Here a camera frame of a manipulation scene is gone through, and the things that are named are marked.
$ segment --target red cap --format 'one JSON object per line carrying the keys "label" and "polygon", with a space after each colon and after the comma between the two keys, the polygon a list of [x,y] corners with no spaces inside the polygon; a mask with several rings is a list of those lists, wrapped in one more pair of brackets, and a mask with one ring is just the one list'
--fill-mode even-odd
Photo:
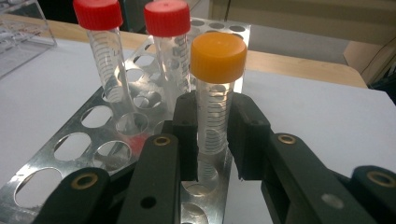
{"label": "red cap", "polygon": [[190,30],[190,9],[181,0],[161,0],[145,5],[148,33],[170,37],[184,35]]}
{"label": "red cap", "polygon": [[74,0],[73,7],[79,25],[87,30],[111,30],[122,24],[118,0]]}

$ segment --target plastic tube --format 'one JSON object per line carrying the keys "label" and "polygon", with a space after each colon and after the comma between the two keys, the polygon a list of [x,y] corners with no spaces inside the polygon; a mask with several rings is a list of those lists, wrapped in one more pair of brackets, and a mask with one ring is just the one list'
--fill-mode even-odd
{"label": "plastic tube", "polygon": [[197,78],[198,147],[214,155],[227,146],[233,84],[243,75],[245,42],[224,33],[197,36],[191,44],[191,72]]}
{"label": "plastic tube", "polygon": [[184,1],[161,0],[146,4],[144,14],[148,33],[154,37],[164,100],[173,114],[177,97],[191,91],[186,37],[191,27],[190,9]]}
{"label": "plastic tube", "polygon": [[106,99],[110,103],[130,106],[131,96],[120,42],[122,16],[119,1],[75,0],[73,6],[79,25],[87,30]]}

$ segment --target test tube rack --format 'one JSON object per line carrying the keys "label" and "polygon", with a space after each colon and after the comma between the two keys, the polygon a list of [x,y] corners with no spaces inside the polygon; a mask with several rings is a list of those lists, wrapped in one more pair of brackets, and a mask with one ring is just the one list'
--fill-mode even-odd
{"label": "test tube rack", "polygon": [[[237,35],[248,44],[250,26],[241,22],[191,18],[191,30],[187,33],[189,45],[196,36],[207,32]],[[125,61],[134,111],[126,111],[120,117],[113,115],[111,107],[114,103],[108,102],[102,88],[99,88],[0,189],[1,222],[31,223],[35,219],[41,205],[20,206],[17,194],[28,186],[34,175],[43,170],[56,170],[65,178],[84,167],[100,167],[114,175],[138,160],[138,151],[144,140],[159,133],[164,120],[172,119],[166,110],[153,44],[150,36]],[[242,78],[235,82],[234,91],[242,90]],[[59,151],[64,145],[71,147],[66,147],[61,154]],[[69,148],[79,149],[71,152]],[[206,182],[181,183],[181,223],[222,223],[232,161],[229,149],[216,155],[199,153],[198,166],[212,167],[215,175]]]}

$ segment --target white surface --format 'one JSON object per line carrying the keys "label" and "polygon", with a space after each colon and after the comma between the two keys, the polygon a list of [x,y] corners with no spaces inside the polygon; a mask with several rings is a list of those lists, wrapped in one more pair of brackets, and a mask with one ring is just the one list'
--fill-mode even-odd
{"label": "white surface", "polygon": [[[242,92],[275,133],[299,136],[329,169],[396,172],[396,107],[386,93],[256,71],[246,71]],[[261,183],[239,181],[235,166],[227,200],[224,223],[272,223]]]}
{"label": "white surface", "polygon": [[[58,44],[0,80],[1,186],[100,87],[89,45]],[[276,133],[299,136],[330,169],[396,172],[396,107],[384,92],[247,71],[244,93]],[[224,223],[271,223],[260,183],[232,176]]]}

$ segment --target brass screw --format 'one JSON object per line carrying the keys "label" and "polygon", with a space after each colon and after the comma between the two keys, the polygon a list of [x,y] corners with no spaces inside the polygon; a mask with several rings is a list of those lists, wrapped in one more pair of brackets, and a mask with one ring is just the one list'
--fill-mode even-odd
{"label": "brass screw", "polygon": [[98,181],[98,175],[95,173],[81,174],[72,182],[73,189],[88,189]]}
{"label": "brass screw", "polygon": [[284,143],[284,144],[288,144],[288,145],[293,145],[296,143],[296,139],[288,134],[281,134],[280,136],[277,137],[277,140],[279,140],[279,142]]}
{"label": "brass screw", "polygon": [[367,177],[375,182],[377,185],[386,188],[395,188],[396,187],[396,180],[392,178],[390,175],[378,172],[378,171],[370,171],[367,173]]}

